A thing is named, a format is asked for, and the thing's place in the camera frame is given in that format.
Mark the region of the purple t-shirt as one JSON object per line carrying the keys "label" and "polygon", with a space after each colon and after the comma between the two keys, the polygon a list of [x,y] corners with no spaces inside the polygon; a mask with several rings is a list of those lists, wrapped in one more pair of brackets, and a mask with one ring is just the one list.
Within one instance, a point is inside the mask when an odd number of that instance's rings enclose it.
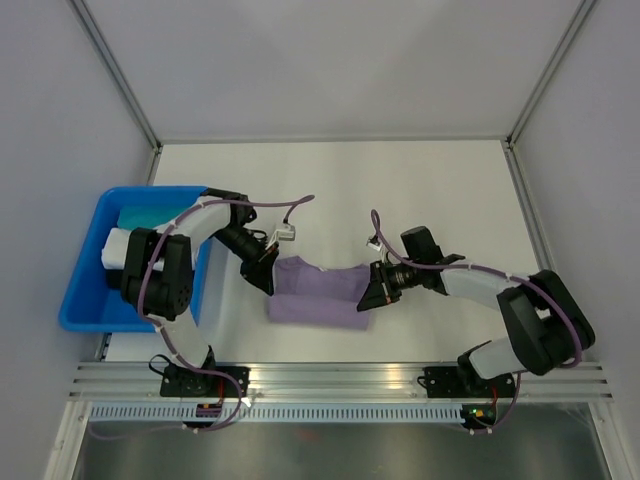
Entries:
{"label": "purple t-shirt", "polygon": [[309,325],[365,331],[370,314],[357,304],[369,284],[369,267],[322,269],[299,256],[274,265],[275,293],[267,299],[269,320],[279,324]]}

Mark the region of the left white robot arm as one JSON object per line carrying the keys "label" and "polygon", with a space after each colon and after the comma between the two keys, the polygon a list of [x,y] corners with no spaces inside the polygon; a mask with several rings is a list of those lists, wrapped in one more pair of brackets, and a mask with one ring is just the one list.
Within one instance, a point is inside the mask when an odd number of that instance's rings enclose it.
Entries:
{"label": "left white robot arm", "polygon": [[206,396],[218,384],[212,347],[191,312],[193,254],[211,238],[241,260],[240,275],[265,294],[274,294],[273,267],[279,243],[246,225],[257,218],[244,194],[206,189],[162,230],[139,227],[129,236],[121,297],[154,326],[173,361],[186,370],[184,385]]}

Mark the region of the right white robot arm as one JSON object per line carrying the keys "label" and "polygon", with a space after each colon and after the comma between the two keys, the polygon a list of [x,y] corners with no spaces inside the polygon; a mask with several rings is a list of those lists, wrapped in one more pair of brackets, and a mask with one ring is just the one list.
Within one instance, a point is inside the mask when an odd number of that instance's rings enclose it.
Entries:
{"label": "right white robot arm", "polygon": [[513,276],[464,256],[444,255],[430,230],[418,226],[402,233],[406,255],[370,265],[370,281],[359,300],[360,312],[391,305],[403,291],[423,287],[443,296],[472,300],[498,311],[505,337],[480,344],[457,359],[459,388],[478,395],[503,375],[543,376],[577,362],[595,342],[595,332],[561,278],[551,270]]}

